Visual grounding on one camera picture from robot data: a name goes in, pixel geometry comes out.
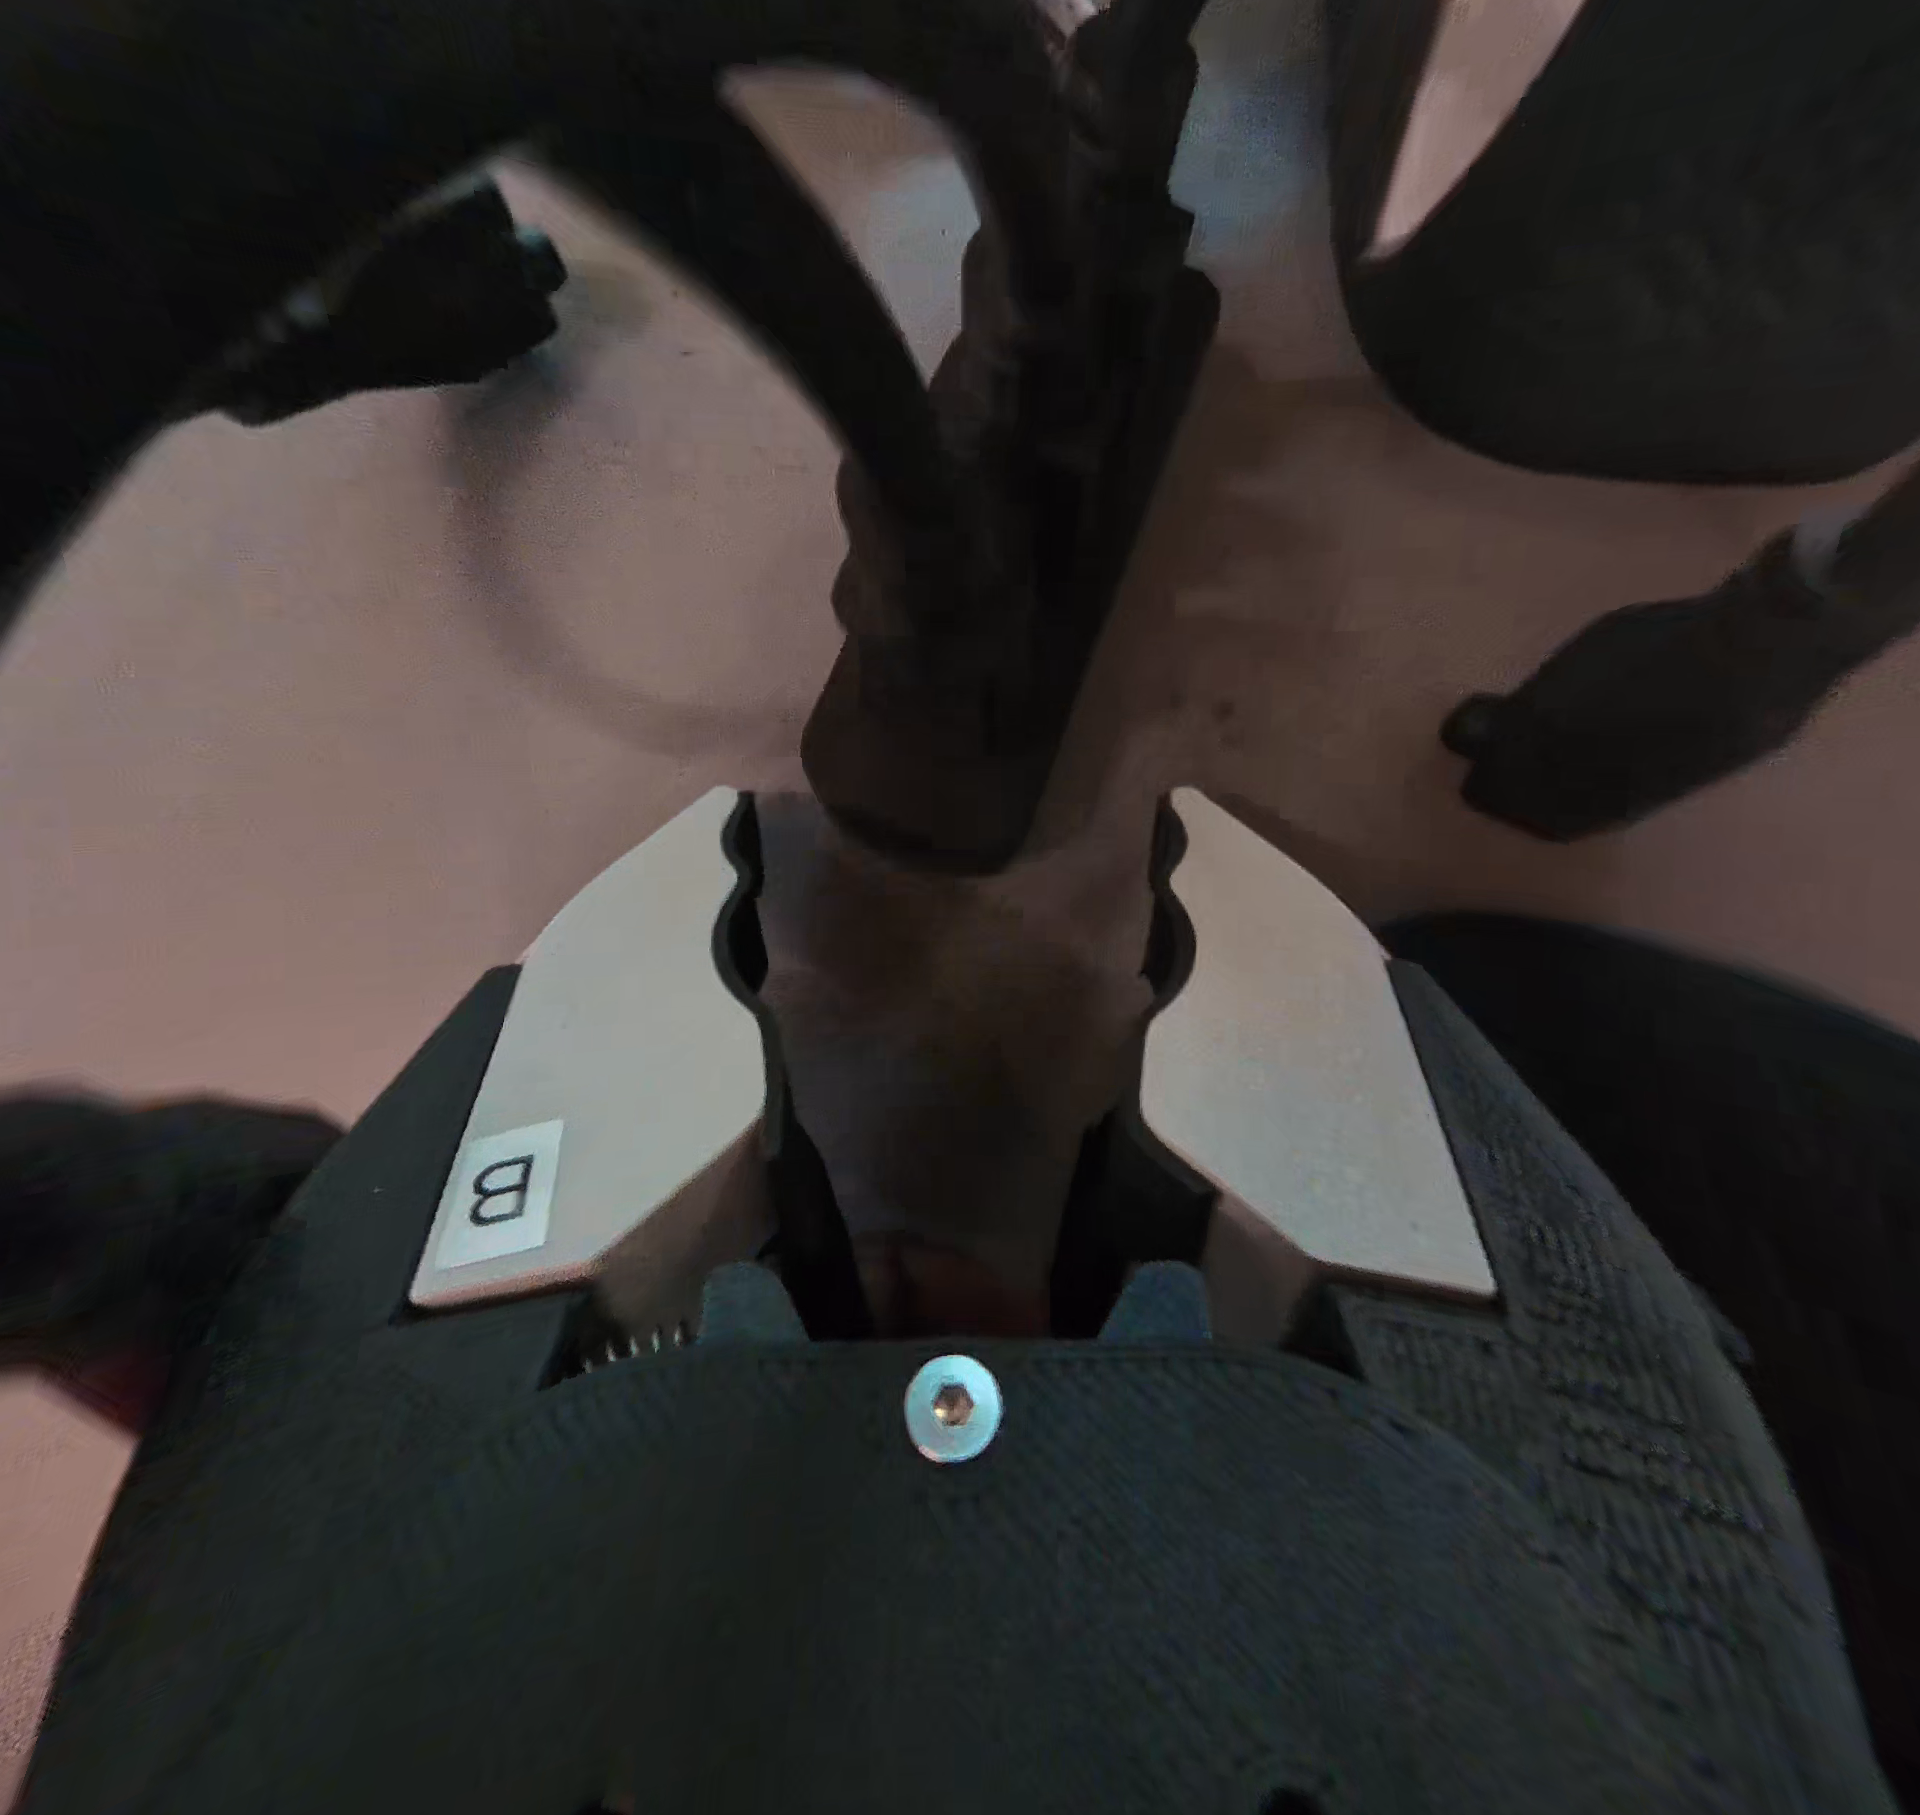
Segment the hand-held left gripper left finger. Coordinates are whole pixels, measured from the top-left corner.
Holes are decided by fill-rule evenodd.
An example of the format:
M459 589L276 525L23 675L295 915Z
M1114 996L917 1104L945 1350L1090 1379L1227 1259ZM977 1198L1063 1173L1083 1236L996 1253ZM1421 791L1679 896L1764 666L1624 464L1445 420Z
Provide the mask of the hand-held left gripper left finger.
M753 797L705 790L518 955L419 1247L419 1315L586 1289L614 1322L693 1322L705 1276L774 1231L774 1042Z

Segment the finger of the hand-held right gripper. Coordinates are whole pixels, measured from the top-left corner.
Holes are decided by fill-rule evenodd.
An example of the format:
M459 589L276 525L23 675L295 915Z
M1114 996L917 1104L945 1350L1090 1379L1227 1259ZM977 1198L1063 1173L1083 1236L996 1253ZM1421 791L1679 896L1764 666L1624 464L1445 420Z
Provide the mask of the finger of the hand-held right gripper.
M1323 216L1323 0L1206 0L1172 170L1194 243L1272 243Z
M877 79L822 69L735 69L725 100L838 227L932 376L962 324L962 252L977 228L945 131Z

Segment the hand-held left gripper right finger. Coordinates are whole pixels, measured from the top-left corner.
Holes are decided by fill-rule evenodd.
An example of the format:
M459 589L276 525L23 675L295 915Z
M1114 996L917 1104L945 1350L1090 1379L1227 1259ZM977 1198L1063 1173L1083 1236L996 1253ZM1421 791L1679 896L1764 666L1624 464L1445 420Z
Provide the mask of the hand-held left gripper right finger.
M1217 1304L1357 1282L1461 1304L1497 1279L1366 920L1194 787L1163 797L1172 932L1138 1048L1138 1140L1194 1176Z

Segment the black power strip hub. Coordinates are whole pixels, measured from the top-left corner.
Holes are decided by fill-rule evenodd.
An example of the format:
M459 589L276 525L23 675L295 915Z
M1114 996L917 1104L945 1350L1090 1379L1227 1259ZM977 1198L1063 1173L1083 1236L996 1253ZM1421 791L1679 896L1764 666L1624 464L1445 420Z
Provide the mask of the black power strip hub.
M1214 346L1172 160L1193 26L1100 8L1066 52L1066 267L1018 301L1011 219L962 248L960 324L929 401L956 459L956 541L905 532L852 461L844 647L802 729L813 797L910 866L984 875L1027 839L1090 654Z

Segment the black cloth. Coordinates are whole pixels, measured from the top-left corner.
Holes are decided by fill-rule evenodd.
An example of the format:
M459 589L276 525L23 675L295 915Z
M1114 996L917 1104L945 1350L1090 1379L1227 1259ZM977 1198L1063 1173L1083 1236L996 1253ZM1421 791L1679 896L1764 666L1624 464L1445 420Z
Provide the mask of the black cloth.
M1633 932L1431 912L1381 929L1741 1337L1917 1809L1917 1037Z

